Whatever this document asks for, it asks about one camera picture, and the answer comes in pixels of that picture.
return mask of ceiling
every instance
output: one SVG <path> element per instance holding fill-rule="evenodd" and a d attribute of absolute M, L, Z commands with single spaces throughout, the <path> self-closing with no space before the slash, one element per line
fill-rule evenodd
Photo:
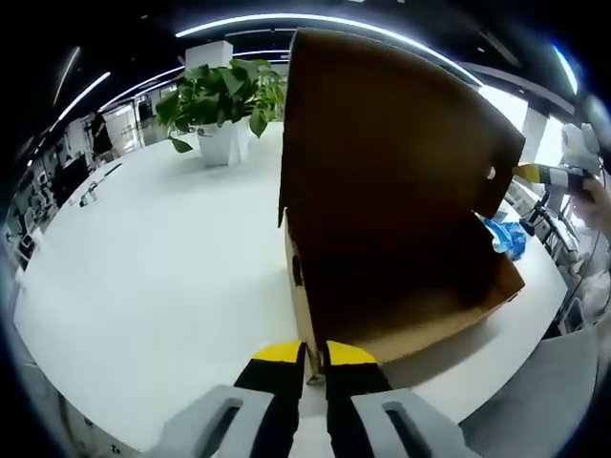
<path fill-rule="evenodd" d="M 308 12 L 374 24 L 418 40 L 454 61 L 520 76 L 575 103 L 566 75 L 550 46 L 553 40 L 569 55 L 580 85 L 611 100 L 609 89 L 604 85 L 611 81 L 609 66 L 599 58 L 598 51 L 604 40 L 600 38 L 600 30 L 604 30 L 602 22 L 605 17 L 611 17 L 609 7 L 602 2 L 595 4 L 586 0 L 592 3 L 591 7 L 585 8 L 580 2 L 580 9 L 566 10 L 560 9 L 558 2 L 543 0 L 404 0 L 402 3 L 398 0 L 362 3 L 174 0 L 158 3 L 58 0 L 36 8 L 28 2 L 15 5 L 12 17 L 18 21 L 21 32 L 5 39 L 11 43 L 5 53 L 8 64 L 5 68 L 11 68 L 16 83 L 6 87 L 15 125 L 8 129 L 10 141 L 5 143 L 3 163 L 14 165 L 15 157 L 18 163 L 25 162 L 59 114 L 106 72 L 111 72 L 111 76 L 83 98 L 64 123 L 97 110 L 138 82 L 176 67 L 179 56 L 192 46 L 227 39 L 235 52 L 286 49 L 292 33 L 276 29 L 304 25 L 355 32 L 345 26 L 279 19 L 232 24 L 184 38 L 175 37 L 177 31 L 202 23 L 254 13 Z M 252 30 L 268 31 L 225 36 Z M 400 45 L 379 34 L 370 35 Z M 76 46 L 79 54 L 54 103 L 62 73 Z M 61 135 L 64 123 L 48 135 L 48 141 L 53 141 L 53 135 Z"/>

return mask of window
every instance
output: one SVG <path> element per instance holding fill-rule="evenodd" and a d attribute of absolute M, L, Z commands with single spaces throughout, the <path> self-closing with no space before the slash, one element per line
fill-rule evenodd
<path fill-rule="evenodd" d="M 522 125 L 528 110 L 526 100 L 486 85 L 479 88 L 479 93 L 503 113 L 516 126 L 516 129 L 522 131 Z"/>
<path fill-rule="evenodd" d="M 550 116 L 538 145 L 535 162 L 542 165 L 558 166 L 562 161 L 562 127 L 564 124 Z"/>

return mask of box flap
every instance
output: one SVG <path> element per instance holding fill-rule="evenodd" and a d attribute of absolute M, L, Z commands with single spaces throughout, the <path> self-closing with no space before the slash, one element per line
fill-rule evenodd
<path fill-rule="evenodd" d="M 303 251 L 349 251 L 418 237 L 472 209 L 491 217 L 523 144 L 505 116 L 433 63 L 364 37 L 299 29 L 279 220 L 286 208 Z"/>

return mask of office desk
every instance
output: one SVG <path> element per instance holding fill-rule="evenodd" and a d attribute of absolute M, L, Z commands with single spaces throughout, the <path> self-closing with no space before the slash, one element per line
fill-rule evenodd
<path fill-rule="evenodd" d="M 100 183 L 97 203 L 59 211 L 34 253 L 17 329 L 56 388 L 125 444 L 150 448 L 166 420 L 212 386 L 233 384 L 257 349 L 296 338 L 276 227 L 281 144 L 273 123 L 245 163 L 209 170 L 168 141 L 135 151 Z M 566 291 L 538 240 L 516 265 L 526 287 L 512 302 L 387 365 L 390 381 L 457 422 L 490 399 Z M 307 386 L 300 410 L 291 456 L 332 456 L 324 389 Z"/>

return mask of cardboard box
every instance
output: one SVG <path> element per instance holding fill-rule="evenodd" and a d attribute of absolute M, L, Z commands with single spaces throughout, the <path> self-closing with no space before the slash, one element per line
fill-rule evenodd
<path fill-rule="evenodd" d="M 355 35 L 296 32 L 279 225 L 312 375 L 324 340 L 382 364 L 516 295 L 523 280 L 474 211 L 495 214 L 523 144 L 431 62 Z"/>

